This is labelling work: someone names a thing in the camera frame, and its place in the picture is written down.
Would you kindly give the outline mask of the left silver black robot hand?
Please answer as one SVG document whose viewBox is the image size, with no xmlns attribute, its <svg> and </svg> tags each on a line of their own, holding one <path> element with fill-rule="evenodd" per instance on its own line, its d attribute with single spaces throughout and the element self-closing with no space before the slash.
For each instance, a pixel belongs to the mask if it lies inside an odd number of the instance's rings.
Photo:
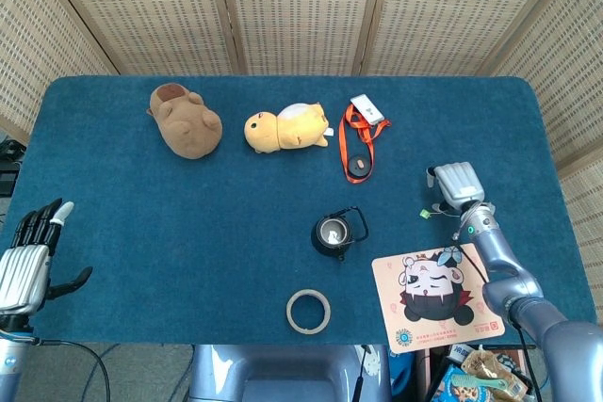
<svg viewBox="0 0 603 402">
<path fill-rule="evenodd" d="M 78 290 L 90 278 L 93 268 L 88 266 L 72 281 L 51 284 L 58 239 L 73 208 L 73 202 L 56 199 L 27 213 L 18 223 L 1 256 L 2 315 L 31 316 L 45 301 Z"/>
</svg>

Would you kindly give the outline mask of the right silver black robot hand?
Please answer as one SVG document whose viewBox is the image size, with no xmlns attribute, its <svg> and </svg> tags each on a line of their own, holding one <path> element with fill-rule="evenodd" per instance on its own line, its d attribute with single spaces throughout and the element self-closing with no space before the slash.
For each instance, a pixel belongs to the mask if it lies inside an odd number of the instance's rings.
<svg viewBox="0 0 603 402">
<path fill-rule="evenodd" d="M 428 187 L 438 185 L 444 202 L 454 211 L 461 212 L 467 206 L 484 201 L 484 189 L 469 162 L 428 167 L 426 177 Z"/>
</svg>

